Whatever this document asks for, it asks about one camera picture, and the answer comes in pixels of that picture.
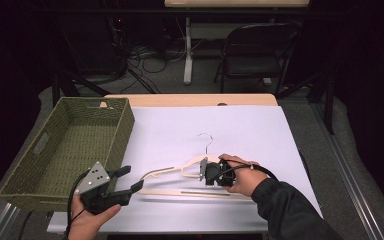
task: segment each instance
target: chair seat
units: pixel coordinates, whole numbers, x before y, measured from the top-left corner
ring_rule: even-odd
[[[282,67],[274,56],[231,56],[226,58],[223,70],[230,78],[276,77]]]

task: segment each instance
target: person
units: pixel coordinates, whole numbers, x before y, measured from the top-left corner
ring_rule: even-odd
[[[248,162],[240,157],[222,154],[231,167]],[[257,203],[258,214],[268,222],[268,234],[277,240],[282,239],[328,239],[339,240],[342,237],[320,217],[313,205],[296,188],[286,182],[269,178],[265,173],[249,168],[235,169],[236,182],[232,187],[224,187],[230,193],[240,193],[251,197]],[[93,215],[87,211],[81,213],[71,225],[68,239],[92,240],[99,228],[118,211],[115,205],[105,212]],[[72,216],[83,210],[79,196],[73,198]]]

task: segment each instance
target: right hand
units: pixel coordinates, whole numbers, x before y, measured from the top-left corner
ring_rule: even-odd
[[[240,157],[231,156],[229,154],[222,154],[219,156],[229,163],[231,167],[236,167],[243,164],[255,164],[259,165],[256,162],[248,162]],[[267,175],[258,170],[252,170],[249,168],[239,168],[235,170],[236,174],[236,182],[232,187],[224,187],[230,193],[240,193],[247,197],[251,197],[255,188],[260,184],[263,180],[267,178]]]

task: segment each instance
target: clothes hanger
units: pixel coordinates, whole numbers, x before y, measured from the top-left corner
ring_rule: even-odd
[[[187,178],[196,178],[199,180],[203,179],[203,171],[205,169],[200,169],[200,174],[188,174],[185,172],[185,169],[188,167],[191,167],[197,163],[203,163],[205,162],[214,162],[218,163],[220,159],[218,157],[212,156],[208,154],[208,146],[211,145],[213,141],[213,137],[208,133],[201,133],[198,136],[201,136],[202,134],[206,134],[210,136],[211,142],[205,147],[205,154],[194,157],[186,164],[175,166],[175,167],[168,167],[168,168],[162,168],[157,170],[152,170],[150,172],[147,172],[143,175],[141,180],[145,180],[149,177],[159,177],[162,174],[174,172],[174,171],[180,171],[180,174],[183,177]],[[211,193],[211,192],[195,192],[195,191],[182,191],[182,190],[167,190],[167,189],[145,189],[142,188],[138,193],[143,195],[166,195],[166,196],[188,196],[188,197],[206,197],[206,198],[222,198],[222,199],[245,199],[250,200],[251,198],[243,196],[241,194],[231,194],[231,193]]]

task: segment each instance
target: left hand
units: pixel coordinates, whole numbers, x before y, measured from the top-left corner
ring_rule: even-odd
[[[71,217],[77,216],[84,209],[83,203],[79,195],[73,196],[71,206]],[[114,217],[121,209],[120,205],[114,205],[108,208],[105,212],[93,215],[88,211],[83,211],[71,223],[68,239],[70,240],[93,240],[98,234],[101,226]]]

